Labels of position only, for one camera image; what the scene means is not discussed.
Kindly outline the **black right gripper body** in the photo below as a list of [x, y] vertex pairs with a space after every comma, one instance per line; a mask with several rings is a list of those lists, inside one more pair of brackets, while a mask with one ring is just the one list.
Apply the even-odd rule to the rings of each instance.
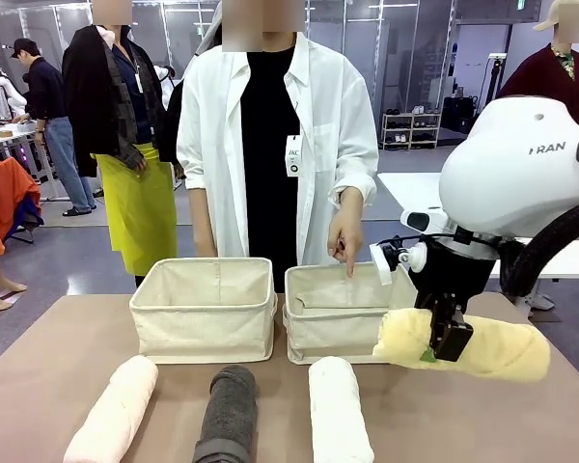
[[466, 310], [469, 300], [483, 292], [495, 261], [456, 254], [433, 239], [421, 239], [420, 243], [427, 245], [427, 261], [422, 271], [413, 273], [415, 307], [431, 309], [435, 300], [448, 294]]

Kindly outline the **yellow towel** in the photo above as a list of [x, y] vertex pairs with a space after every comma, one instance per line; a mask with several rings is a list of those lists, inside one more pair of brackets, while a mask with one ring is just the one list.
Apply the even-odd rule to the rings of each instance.
[[411, 369], [462, 372], [472, 376], [529, 383], [549, 370], [551, 349], [530, 324], [468, 315], [474, 334], [455, 362], [438, 360], [429, 346], [431, 313], [420, 309], [391, 310], [383, 315], [373, 356]]

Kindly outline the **dark grey towel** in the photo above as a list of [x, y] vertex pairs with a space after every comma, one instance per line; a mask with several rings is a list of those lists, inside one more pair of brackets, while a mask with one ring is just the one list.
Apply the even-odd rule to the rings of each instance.
[[248, 368], [231, 365], [216, 373], [192, 463], [252, 463], [257, 391]]

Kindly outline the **cream towel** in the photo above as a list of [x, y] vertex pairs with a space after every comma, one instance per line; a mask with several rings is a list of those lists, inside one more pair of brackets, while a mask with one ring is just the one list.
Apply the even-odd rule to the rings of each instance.
[[73, 435], [63, 463], [121, 463], [145, 415], [157, 377], [156, 364], [142, 355], [119, 365]]

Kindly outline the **person's left forearm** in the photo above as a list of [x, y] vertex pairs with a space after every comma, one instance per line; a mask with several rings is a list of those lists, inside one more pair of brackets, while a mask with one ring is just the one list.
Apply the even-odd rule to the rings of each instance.
[[362, 217], [364, 208], [364, 197], [362, 192], [349, 186], [340, 194], [340, 211], [346, 215]]

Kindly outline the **person's right forearm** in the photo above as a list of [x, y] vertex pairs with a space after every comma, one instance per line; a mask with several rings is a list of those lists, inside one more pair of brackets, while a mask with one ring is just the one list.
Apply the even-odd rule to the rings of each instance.
[[189, 205], [197, 256], [216, 258], [218, 253], [208, 210], [207, 191], [203, 188], [191, 189]]

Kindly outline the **person's left hand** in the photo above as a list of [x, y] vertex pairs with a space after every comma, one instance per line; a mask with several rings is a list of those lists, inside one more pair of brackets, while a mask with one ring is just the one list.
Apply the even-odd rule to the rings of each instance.
[[358, 252], [363, 245], [362, 213], [339, 210], [333, 217], [328, 234], [329, 256], [345, 265], [346, 275], [351, 278]]

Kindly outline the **white right paper tag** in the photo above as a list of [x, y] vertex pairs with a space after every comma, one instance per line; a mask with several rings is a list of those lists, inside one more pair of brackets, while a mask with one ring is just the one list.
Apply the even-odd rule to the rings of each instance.
[[389, 286], [392, 283], [392, 270], [383, 249], [380, 245], [374, 243], [370, 245], [370, 253], [379, 281], [383, 286]]

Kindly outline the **white table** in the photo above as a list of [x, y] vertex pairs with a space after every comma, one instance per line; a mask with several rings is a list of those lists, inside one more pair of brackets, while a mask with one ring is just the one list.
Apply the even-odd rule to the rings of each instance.
[[[402, 210], [440, 206], [439, 173], [382, 173], [378, 175]], [[542, 269], [540, 279], [579, 279], [579, 240], [568, 244]]]

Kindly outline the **beige fabric basket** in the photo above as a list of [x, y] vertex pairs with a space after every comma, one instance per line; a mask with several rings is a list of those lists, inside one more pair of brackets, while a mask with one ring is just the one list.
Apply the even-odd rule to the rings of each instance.
[[372, 349], [383, 315], [413, 306], [417, 297], [403, 267], [391, 278], [384, 286], [371, 262], [356, 264], [351, 277], [341, 264], [289, 269], [283, 315], [289, 360], [310, 365], [334, 356], [375, 364]]
[[266, 361], [277, 296], [261, 258], [157, 262], [129, 302], [139, 353], [160, 365]]

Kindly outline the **white rolled towel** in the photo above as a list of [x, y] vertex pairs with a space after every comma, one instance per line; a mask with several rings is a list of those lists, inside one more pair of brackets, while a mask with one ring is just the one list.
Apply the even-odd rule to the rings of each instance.
[[308, 370], [314, 463], [373, 463], [351, 364], [325, 357]]

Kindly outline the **wooden shoe rack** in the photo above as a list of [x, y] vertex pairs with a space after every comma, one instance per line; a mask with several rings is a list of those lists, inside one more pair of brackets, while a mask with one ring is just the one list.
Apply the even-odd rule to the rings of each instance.
[[434, 149], [437, 146], [441, 113], [401, 113], [382, 115], [379, 145], [384, 150]]

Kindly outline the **black case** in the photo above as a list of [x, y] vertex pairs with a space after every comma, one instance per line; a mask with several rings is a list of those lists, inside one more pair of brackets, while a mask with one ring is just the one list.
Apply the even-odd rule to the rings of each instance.
[[443, 101], [441, 127], [468, 134], [476, 120], [478, 97], [447, 96]]

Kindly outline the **white name badge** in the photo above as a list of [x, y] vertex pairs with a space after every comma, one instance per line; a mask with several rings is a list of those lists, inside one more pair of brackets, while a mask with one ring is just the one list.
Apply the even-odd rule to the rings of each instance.
[[302, 135], [290, 135], [287, 138], [285, 163], [288, 177], [301, 177], [302, 175], [302, 148]]

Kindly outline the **black tripod stand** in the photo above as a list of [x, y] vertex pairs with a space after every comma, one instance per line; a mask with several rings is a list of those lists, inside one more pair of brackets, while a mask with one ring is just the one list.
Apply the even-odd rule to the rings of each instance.
[[492, 63], [492, 69], [484, 105], [487, 105], [494, 97], [496, 85], [500, 79], [500, 74], [506, 59], [507, 53], [504, 52], [490, 53], [488, 55], [487, 61]]

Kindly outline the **mannequin in red coat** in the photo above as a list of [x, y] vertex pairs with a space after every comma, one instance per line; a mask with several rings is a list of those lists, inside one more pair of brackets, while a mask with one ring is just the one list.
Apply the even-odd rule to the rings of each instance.
[[579, 52], [562, 53], [547, 44], [519, 65], [497, 98], [514, 95], [560, 101], [579, 123]]

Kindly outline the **beige hat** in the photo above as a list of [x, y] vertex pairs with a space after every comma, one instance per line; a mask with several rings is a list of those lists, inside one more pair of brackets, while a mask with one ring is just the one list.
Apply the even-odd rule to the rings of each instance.
[[559, 23], [560, 7], [564, 2], [565, 0], [553, 0], [546, 18], [534, 26], [533, 29], [537, 32], [541, 32], [557, 25]]

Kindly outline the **person in white shirt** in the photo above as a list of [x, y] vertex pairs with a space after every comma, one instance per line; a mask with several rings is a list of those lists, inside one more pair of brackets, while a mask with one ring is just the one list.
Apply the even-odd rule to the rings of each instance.
[[[217, 258], [263, 258], [277, 291], [328, 253], [340, 194], [373, 199], [379, 150], [363, 75], [304, 33], [305, 0], [221, 0], [218, 44], [182, 79], [177, 155], [185, 186], [207, 191]], [[302, 175], [288, 177], [290, 135]]]

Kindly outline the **orange cloth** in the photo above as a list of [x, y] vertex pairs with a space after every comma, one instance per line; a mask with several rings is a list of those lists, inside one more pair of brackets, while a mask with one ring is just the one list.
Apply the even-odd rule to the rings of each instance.
[[12, 157], [0, 161], [0, 238], [9, 239], [19, 229], [31, 232], [44, 224], [39, 186]]

